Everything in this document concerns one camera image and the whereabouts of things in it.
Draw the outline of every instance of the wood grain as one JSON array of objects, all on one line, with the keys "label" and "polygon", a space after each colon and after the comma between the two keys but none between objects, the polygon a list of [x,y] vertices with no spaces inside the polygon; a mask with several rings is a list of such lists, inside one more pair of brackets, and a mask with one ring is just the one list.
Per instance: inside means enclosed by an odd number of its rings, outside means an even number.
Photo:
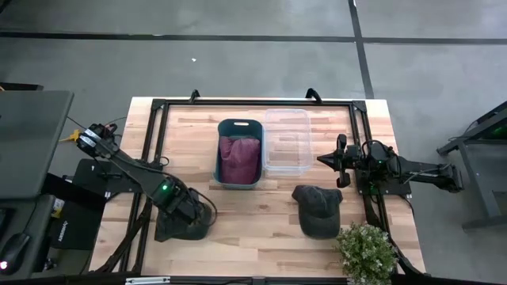
[{"label": "wood grain", "polygon": [[[132,98],[121,148],[139,158],[146,134],[151,97]],[[374,139],[396,150],[391,118],[384,100],[368,100],[369,121]],[[152,215],[144,275],[172,276],[343,276],[339,255],[332,240],[305,237],[299,228],[297,203],[291,198],[298,184],[335,188],[337,174],[314,160],[312,168],[300,177],[276,177],[264,173],[254,190],[225,190],[213,181],[218,144],[218,123],[225,119],[264,121],[264,106],[171,106],[163,154],[170,159],[165,168],[189,187],[208,196],[219,209],[216,224],[201,241],[154,240]],[[345,133],[352,143],[347,108],[304,107],[311,118],[314,158],[336,147],[336,138]],[[155,125],[154,138],[159,122]],[[361,140],[364,132],[360,127]],[[151,144],[153,157],[155,139]],[[352,183],[342,189],[341,226],[364,222],[364,206]],[[103,264],[124,236],[132,195],[122,194],[108,203],[92,259],[91,268]],[[386,207],[394,239],[414,266],[425,270],[414,218],[406,202],[386,197]],[[137,241],[131,252],[132,266]]]}]

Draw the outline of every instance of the clear plastic container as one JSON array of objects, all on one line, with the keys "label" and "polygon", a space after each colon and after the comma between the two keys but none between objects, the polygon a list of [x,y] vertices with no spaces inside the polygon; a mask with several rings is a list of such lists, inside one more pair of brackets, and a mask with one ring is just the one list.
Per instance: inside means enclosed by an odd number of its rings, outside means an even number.
[{"label": "clear plastic container", "polygon": [[311,168],[314,157],[307,111],[266,110],[262,161],[267,176],[298,176]]}]

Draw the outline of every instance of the small shrub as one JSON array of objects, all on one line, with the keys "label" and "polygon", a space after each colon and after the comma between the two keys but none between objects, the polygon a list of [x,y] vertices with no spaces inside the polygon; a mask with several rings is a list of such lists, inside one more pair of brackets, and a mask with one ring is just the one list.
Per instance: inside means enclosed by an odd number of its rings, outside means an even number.
[{"label": "small shrub", "polygon": [[371,225],[341,229],[334,248],[341,254],[344,273],[358,285],[389,284],[396,266],[396,249],[387,234]]}]

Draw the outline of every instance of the gray concrete floor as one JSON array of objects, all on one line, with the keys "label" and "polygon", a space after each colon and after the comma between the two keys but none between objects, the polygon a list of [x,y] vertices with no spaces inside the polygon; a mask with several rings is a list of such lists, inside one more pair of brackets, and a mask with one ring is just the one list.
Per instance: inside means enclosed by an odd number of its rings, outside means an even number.
[{"label": "gray concrete floor", "polygon": [[[356,0],[364,36],[507,36],[502,0]],[[14,0],[0,28],[24,31],[200,35],[352,36],[346,0]],[[366,44],[375,98],[387,99],[400,154],[443,162],[435,149],[507,99],[507,46]],[[0,39],[0,81],[76,95],[84,125],[126,115],[134,96],[364,98],[354,44]],[[75,126],[67,122],[63,136]],[[56,151],[51,171],[83,156]],[[459,157],[446,158],[460,164]],[[412,184],[427,271],[504,283],[507,229],[464,233],[482,217],[471,191]]]}]

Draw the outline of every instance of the baseball cap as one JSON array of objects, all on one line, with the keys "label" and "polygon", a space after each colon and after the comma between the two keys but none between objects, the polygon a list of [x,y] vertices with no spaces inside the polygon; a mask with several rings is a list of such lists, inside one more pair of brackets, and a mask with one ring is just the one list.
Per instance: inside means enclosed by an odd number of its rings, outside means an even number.
[{"label": "baseball cap", "polygon": [[292,198],[299,205],[299,225],[312,238],[335,238],[340,232],[340,208],[343,200],[339,189],[298,185]]}]

